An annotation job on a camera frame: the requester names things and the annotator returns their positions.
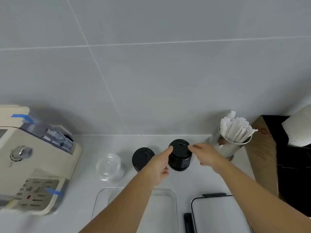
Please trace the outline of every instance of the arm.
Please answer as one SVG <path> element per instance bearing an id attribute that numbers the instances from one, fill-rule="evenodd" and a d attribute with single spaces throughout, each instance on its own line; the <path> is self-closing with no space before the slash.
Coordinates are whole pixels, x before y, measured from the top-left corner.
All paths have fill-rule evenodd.
<path id="1" fill-rule="evenodd" d="M 211 166 L 223 178 L 256 233 L 311 231 L 311 219 L 270 194 L 212 146 L 195 144 L 188 148 L 201 165 Z"/>
<path id="2" fill-rule="evenodd" d="M 173 147 L 155 155 L 124 190 L 80 233 L 135 233 L 155 185 L 168 176 Z"/>

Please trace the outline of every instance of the white countertop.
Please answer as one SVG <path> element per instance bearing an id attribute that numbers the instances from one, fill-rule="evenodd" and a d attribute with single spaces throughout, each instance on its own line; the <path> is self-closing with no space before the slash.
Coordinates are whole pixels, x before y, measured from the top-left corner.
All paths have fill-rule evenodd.
<path id="1" fill-rule="evenodd" d="M 1 232 L 76 233 L 90 221 L 99 191 L 107 187 L 125 187 L 137 174 L 132 165 L 132 155 L 138 148 L 148 147 L 158 154 L 175 139 L 184 139 L 193 144 L 204 142 L 207 137 L 207 135 L 77 135 L 74 140 L 82 145 L 83 152 L 58 210 L 47 216 L 0 211 Z M 124 178 L 116 184 L 100 180 L 95 171 L 99 158 L 108 153 L 119 155 L 126 165 Z M 254 178 L 244 148 L 237 152 L 232 163 Z M 201 166 L 195 155 L 192 156 L 190 166 L 185 171 L 177 172 L 170 168 L 169 177 L 158 188 L 172 189 L 176 193 L 180 233 L 185 232 L 183 214 L 191 211 L 190 202 L 194 197 L 205 193 L 230 193 L 223 179 L 212 168 Z"/>

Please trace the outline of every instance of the hand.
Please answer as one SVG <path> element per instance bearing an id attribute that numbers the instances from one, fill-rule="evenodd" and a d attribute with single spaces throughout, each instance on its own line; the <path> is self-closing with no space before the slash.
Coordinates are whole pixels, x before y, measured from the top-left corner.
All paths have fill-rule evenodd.
<path id="1" fill-rule="evenodd" d="M 218 173 L 219 165 L 227 160 L 218 153 L 211 145 L 197 143 L 189 145 L 188 149 L 195 153 L 200 164 L 203 166 L 211 166 Z"/>
<path id="2" fill-rule="evenodd" d="M 141 170 L 150 177 L 153 185 L 159 185 L 161 181 L 169 175 L 168 162 L 169 155 L 173 152 L 173 146 L 170 146 L 161 154 L 155 155 Z"/>

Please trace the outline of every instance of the knob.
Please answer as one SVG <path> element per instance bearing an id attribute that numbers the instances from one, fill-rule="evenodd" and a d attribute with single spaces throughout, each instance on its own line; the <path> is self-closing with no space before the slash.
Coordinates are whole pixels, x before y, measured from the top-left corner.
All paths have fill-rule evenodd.
<path id="1" fill-rule="evenodd" d="M 21 161 L 22 159 L 30 158 L 33 155 L 34 149 L 28 146 L 17 146 L 11 151 L 11 159 L 13 161 Z"/>

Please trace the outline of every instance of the tile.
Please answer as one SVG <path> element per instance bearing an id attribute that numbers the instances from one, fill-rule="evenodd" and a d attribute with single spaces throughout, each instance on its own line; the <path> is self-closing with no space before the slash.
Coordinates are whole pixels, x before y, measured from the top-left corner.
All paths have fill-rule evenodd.
<path id="1" fill-rule="evenodd" d="M 0 48 L 85 45 L 66 0 L 0 0 Z"/>
<path id="2" fill-rule="evenodd" d="M 26 105 L 75 134 L 125 134 L 87 47 L 0 51 L 0 104 Z"/>
<path id="3" fill-rule="evenodd" d="M 69 0 L 89 44 L 311 35 L 311 0 Z"/>
<path id="4" fill-rule="evenodd" d="M 211 134 L 228 110 L 253 121 L 310 91 L 311 39 L 91 49 L 132 134 Z"/>

